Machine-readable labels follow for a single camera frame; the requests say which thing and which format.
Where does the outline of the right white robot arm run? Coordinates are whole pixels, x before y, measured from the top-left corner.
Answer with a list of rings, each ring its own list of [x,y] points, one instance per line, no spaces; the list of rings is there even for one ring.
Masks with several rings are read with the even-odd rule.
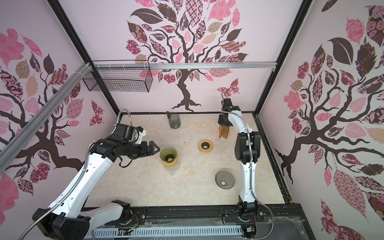
[[[241,111],[221,111],[219,124],[237,131],[235,157],[241,168],[241,191],[237,204],[239,216],[256,214],[260,201],[256,196],[256,166],[261,154],[261,136],[244,119]]]

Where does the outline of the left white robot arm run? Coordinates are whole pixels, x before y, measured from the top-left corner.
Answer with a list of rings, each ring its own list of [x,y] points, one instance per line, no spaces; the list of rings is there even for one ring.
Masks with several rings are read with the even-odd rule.
[[[140,144],[116,143],[101,139],[87,150],[86,161],[80,172],[60,196],[46,209],[33,215],[33,225],[45,237],[53,240],[82,240],[92,230],[119,221],[129,224],[134,218],[130,204],[114,200],[104,207],[85,211],[83,206],[106,170],[123,156],[131,160],[153,156],[160,148],[153,142]]]

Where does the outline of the green glass dripper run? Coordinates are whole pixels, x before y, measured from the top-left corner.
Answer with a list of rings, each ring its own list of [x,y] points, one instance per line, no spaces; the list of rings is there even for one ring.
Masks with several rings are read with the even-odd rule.
[[[178,156],[177,150],[173,147],[165,147],[160,152],[160,159],[163,163],[172,164]]]

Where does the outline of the orange coffee filter pack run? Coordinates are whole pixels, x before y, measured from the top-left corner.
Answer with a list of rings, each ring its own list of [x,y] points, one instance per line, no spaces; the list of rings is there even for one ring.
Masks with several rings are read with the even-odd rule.
[[[219,126],[219,139],[227,140],[230,132],[230,127],[228,126]]]

